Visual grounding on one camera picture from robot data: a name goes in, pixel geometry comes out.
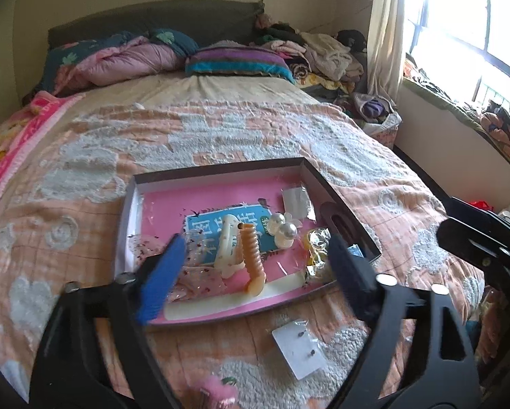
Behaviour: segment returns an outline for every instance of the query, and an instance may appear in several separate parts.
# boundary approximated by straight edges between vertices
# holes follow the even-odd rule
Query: orange and white blanket
[[[331,105],[192,101],[87,111],[52,131],[49,145],[17,173],[0,203],[0,369],[28,395],[38,343],[66,281],[111,280],[121,200],[135,173],[234,161],[304,156],[327,178],[381,247],[378,272],[402,284],[442,283],[461,317],[478,305],[483,275],[441,250],[442,204],[389,149]],[[328,366],[296,381],[271,331],[305,319]],[[412,327],[383,390],[399,382]],[[125,378],[106,324],[100,336],[115,388]],[[196,407],[205,375],[236,376],[243,408],[324,406],[366,337],[338,289],[274,310],[201,326],[148,332],[172,388]]]

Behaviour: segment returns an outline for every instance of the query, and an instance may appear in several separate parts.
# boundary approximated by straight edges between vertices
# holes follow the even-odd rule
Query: green cloth on window sill
[[[491,145],[496,151],[498,151],[502,157],[504,157],[508,163],[510,164],[510,157],[503,152],[503,143],[499,143],[490,137],[483,127],[479,123],[479,119],[473,113],[466,112],[464,109],[456,106],[453,102],[442,98],[437,95],[435,92],[431,92],[429,89],[424,88],[417,82],[404,77],[403,85],[408,88],[410,91],[414,92],[414,94],[423,98],[429,104],[435,106],[441,110],[447,110],[453,114],[454,117],[458,119],[462,124],[467,127],[473,129],[476,133],[478,133],[484,140],[486,140],[489,145]]]

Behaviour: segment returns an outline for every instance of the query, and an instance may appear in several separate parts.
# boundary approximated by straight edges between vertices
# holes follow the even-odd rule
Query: blue gripper pad
[[[159,261],[140,289],[140,306],[137,321],[145,325],[155,319],[185,263],[187,246],[181,236],[172,238]]]

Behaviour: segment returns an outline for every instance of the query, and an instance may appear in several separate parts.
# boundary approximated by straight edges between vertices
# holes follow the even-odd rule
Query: striped pillow
[[[259,47],[209,47],[187,59],[185,73],[213,75],[263,75],[295,83],[291,71],[278,54]]]

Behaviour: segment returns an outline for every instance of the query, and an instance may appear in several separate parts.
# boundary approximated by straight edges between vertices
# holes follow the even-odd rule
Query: white strip
[[[304,274],[297,272],[267,283],[261,294],[256,297],[251,297],[244,292],[236,292],[203,300],[167,304],[164,307],[164,317],[169,321],[205,317],[294,291],[294,289],[302,287],[303,284]]]

